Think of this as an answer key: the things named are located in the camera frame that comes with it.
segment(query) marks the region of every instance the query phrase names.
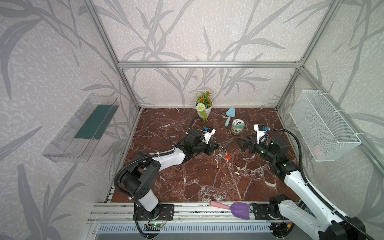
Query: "light blue trowel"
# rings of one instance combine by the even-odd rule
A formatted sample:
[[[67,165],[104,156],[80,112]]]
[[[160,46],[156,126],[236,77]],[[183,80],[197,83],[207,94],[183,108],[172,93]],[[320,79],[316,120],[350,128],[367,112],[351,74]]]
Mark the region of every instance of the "light blue trowel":
[[[231,117],[235,116],[235,108],[228,109],[226,115],[228,116],[228,118],[227,118],[227,121],[225,122],[225,126],[228,127],[229,120],[231,119]]]

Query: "clear plastic shelf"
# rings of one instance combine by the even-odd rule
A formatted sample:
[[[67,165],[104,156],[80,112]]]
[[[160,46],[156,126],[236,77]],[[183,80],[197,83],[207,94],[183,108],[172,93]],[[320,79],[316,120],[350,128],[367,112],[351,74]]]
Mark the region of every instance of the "clear plastic shelf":
[[[91,93],[43,156],[53,162],[87,162],[118,107],[116,97]]]

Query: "robotic arm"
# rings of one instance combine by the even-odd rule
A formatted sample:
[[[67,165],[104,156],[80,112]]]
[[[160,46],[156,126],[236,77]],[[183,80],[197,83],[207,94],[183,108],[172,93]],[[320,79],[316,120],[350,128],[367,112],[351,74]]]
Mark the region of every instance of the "robotic arm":
[[[271,138],[269,145],[266,144],[268,130],[265,124],[256,124],[257,135],[248,135],[247,139],[237,138],[236,141],[243,152],[248,149],[249,153],[256,152],[270,162],[272,171],[300,197],[316,217],[298,207],[285,195],[270,199],[269,215],[275,219],[280,217],[290,219],[314,240],[372,239],[365,233],[365,226],[357,217],[349,218],[332,204],[305,178],[302,166],[298,167],[287,158],[289,145],[282,136],[275,135]],[[299,165],[301,165],[301,146],[296,136],[285,129],[272,131],[276,130],[285,131],[295,138],[299,148]]]
[[[144,151],[139,152],[129,165],[116,174],[115,188],[129,195],[140,206],[140,215],[145,219],[156,219],[162,211],[161,203],[151,188],[159,172],[170,166],[186,163],[202,152],[211,155],[213,151],[220,147],[211,140],[211,136],[215,132],[216,130],[211,127],[192,129],[170,151],[158,152],[156,154],[148,154]],[[127,191],[121,189],[118,182]]]

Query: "leaf pattern wallpaper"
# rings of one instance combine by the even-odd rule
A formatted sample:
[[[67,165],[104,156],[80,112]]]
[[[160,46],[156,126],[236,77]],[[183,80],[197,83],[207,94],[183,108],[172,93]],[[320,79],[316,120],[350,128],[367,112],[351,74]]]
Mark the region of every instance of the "leaf pattern wallpaper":
[[[305,66],[381,153],[384,153],[383,16],[383,0],[345,0]],[[299,77],[279,109],[284,125],[297,135],[300,133],[289,111],[305,89],[311,87]],[[319,163],[304,146],[303,159],[307,175],[322,193],[351,216],[358,216],[368,233],[381,239],[384,178],[360,147],[336,161]]]
[[[120,61],[296,61],[330,0],[95,0]],[[124,69],[142,106],[271,107],[294,69]]]
[[[78,239],[137,109],[82,1],[0,0],[0,17],[0,239]],[[90,93],[120,103],[92,157],[43,157]]]

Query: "brown marble surface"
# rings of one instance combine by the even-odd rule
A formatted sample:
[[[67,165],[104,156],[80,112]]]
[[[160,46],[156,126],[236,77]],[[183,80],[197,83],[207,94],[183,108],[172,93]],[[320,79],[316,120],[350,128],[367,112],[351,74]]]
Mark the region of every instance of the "brown marble surface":
[[[216,129],[212,136],[223,146],[231,160],[224,158],[219,151],[208,156],[204,153],[185,164],[172,166],[159,173],[152,190],[162,202],[199,201],[269,201],[277,194],[286,194],[293,201],[298,196],[287,187],[269,168],[269,163],[258,154],[241,152],[236,136],[230,132],[232,120],[240,118],[246,126],[240,137],[255,134],[254,124],[267,123],[271,129],[282,128],[273,108],[236,108],[235,118],[225,127],[228,108],[214,108],[205,126]],[[192,108],[147,108],[139,120],[126,163],[145,149],[148,153],[171,149],[188,129],[191,119],[196,116]],[[200,121],[194,128],[201,128]],[[295,159],[292,148],[290,158]],[[128,197],[115,191],[112,202],[127,202]]]

